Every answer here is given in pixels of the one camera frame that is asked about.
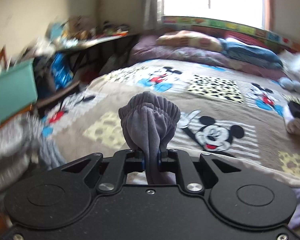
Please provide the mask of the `lavender sweatpants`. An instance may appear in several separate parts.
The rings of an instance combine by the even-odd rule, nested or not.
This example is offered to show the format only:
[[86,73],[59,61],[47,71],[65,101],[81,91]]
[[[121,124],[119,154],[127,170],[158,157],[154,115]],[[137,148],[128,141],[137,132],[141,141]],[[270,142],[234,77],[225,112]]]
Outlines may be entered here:
[[[172,140],[180,109],[173,102],[151,92],[133,96],[127,105],[119,109],[121,127],[127,145],[141,149],[145,154],[145,173],[149,184],[175,184],[175,175],[171,172],[159,172],[158,153]],[[221,154],[220,158],[265,174],[292,188],[297,198],[296,210],[288,224],[295,229],[300,226],[300,179],[294,175],[258,165],[254,161],[243,160]]]

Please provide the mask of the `grey folded clothes stack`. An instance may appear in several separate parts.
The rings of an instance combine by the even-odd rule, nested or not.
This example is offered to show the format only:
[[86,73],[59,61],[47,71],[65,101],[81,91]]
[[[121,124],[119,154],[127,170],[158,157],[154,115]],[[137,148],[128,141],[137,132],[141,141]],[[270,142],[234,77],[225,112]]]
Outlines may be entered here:
[[21,114],[0,129],[0,192],[18,181],[29,166],[51,170],[66,163],[54,140],[43,136],[43,122]]

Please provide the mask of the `Mickey Mouse fleece blanket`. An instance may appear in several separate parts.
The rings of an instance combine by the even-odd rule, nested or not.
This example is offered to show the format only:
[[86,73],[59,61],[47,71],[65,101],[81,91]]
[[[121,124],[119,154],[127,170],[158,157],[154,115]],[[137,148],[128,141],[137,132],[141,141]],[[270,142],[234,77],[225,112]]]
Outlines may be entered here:
[[239,71],[176,60],[150,60],[93,80],[51,109],[43,134],[68,161],[127,147],[119,108],[139,93],[173,102],[180,119],[170,148],[234,160],[300,187],[300,137],[283,117],[293,93],[277,82]]

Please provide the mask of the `blue plastic bag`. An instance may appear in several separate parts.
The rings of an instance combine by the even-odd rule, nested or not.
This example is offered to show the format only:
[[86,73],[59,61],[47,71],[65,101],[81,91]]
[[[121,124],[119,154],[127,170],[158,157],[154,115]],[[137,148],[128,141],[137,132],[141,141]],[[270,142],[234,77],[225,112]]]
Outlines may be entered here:
[[63,54],[56,53],[51,63],[51,74],[53,76],[56,90],[67,87],[73,80],[73,73],[68,66]]

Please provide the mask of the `dark side desk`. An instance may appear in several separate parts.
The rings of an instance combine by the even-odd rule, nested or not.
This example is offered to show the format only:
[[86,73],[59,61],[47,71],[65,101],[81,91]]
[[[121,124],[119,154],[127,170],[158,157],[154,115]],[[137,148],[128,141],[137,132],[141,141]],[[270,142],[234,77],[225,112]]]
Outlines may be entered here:
[[[110,63],[119,68],[125,67],[128,62],[130,51],[136,45],[138,39],[138,34],[105,37],[100,41],[93,41],[92,45],[88,45],[85,42],[83,45],[61,49],[56,53],[64,55],[66,62],[73,73],[73,80],[74,75],[80,69],[89,66],[93,68],[93,71],[97,76],[100,76],[102,68],[106,63]],[[54,55],[49,59],[43,56],[37,57],[33,62],[34,70],[38,70],[39,66],[42,65],[44,66],[44,69],[48,71],[49,78],[53,78],[51,74],[51,63]]]

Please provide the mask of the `purple quilt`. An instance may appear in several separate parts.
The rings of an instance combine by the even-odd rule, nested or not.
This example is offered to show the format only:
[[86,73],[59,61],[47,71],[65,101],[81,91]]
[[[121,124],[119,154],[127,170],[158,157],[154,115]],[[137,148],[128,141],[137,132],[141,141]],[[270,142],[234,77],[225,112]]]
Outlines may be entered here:
[[128,65],[132,66],[147,60],[163,59],[206,64],[225,67],[251,75],[272,80],[285,77],[282,70],[266,69],[247,62],[230,59],[222,53],[192,47],[169,47],[156,44],[158,35],[142,35],[138,43],[131,49]]

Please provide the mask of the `white folded garment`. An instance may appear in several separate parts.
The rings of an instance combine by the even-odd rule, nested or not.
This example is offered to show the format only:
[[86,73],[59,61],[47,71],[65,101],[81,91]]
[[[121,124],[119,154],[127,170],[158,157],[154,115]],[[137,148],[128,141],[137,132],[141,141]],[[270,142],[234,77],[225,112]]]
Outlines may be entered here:
[[287,132],[300,136],[300,119],[292,115],[288,105],[285,105],[282,113]]

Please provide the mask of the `yellow patterned pillow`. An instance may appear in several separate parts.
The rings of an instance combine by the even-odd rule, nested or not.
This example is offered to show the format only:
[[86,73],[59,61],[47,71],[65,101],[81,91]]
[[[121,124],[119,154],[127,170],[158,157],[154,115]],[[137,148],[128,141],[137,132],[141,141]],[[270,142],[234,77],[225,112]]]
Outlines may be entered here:
[[156,40],[158,46],[191,47],[214,52],[222,52],[219,39],[196,31],[181,30],[165,33]]

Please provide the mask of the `black folded garment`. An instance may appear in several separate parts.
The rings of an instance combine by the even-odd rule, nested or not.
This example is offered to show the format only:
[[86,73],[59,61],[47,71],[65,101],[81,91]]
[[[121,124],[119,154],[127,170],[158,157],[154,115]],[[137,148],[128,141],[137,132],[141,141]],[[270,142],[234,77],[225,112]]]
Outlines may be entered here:
[[291,101],[288,103],[288,107],[292,116],[294,116],[294,118],[300,119],[300,104]]

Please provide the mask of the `teal plastic storage bin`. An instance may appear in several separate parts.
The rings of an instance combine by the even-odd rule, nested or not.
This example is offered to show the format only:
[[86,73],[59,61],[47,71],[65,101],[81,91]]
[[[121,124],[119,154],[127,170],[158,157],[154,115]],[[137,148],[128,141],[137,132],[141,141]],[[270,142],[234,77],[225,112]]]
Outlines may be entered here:
[[0,124],[37,99],[33,59],[0,74]]

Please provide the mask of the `light blue plush toy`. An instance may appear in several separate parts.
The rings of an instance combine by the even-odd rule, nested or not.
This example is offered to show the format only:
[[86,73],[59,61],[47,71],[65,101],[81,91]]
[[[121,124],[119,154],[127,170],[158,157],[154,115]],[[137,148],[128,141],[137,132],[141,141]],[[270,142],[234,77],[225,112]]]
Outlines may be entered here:
[[281,77],[278,79],[279,85],[290,92],[297,92],[300,94],[300,82],[296,80],[291,80],[287,77]]

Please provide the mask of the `colourful alphabet play mat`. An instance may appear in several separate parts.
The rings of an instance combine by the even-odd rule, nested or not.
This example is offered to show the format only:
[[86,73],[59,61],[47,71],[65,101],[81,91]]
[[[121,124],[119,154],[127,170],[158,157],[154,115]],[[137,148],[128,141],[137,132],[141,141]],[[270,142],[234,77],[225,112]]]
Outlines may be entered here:
[[249,45],[270,49],[275,53],[282,50],[300,53],[300,41],[244,24],[188,16],[162,16],[161,23],[169,30],[191,30],[223,39],[232,37]]

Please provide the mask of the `grey curtain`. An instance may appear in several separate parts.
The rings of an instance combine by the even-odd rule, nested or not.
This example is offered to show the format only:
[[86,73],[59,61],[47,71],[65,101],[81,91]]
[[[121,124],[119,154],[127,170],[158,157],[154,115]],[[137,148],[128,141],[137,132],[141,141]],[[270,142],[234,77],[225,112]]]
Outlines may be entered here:
[[142,0],[144,31],[158,30],[164,13],[164,0]]

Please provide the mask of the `white cream bedding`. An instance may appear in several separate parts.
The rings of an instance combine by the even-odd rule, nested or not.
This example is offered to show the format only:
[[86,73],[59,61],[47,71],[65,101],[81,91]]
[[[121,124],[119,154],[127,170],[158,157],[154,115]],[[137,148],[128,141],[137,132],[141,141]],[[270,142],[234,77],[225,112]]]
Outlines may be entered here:
[[300,53],[290,53],[287,50],[279,54],[283,64],[283,72],[291,79],[300,82]]

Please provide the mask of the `brown right curtain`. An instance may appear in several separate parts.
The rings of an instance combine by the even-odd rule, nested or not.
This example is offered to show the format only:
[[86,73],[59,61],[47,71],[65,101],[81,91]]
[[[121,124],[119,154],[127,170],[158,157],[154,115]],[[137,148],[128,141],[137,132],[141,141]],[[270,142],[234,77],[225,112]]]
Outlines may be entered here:
[[273,31],[275,25],[275,0],[263,0],[263,28]]

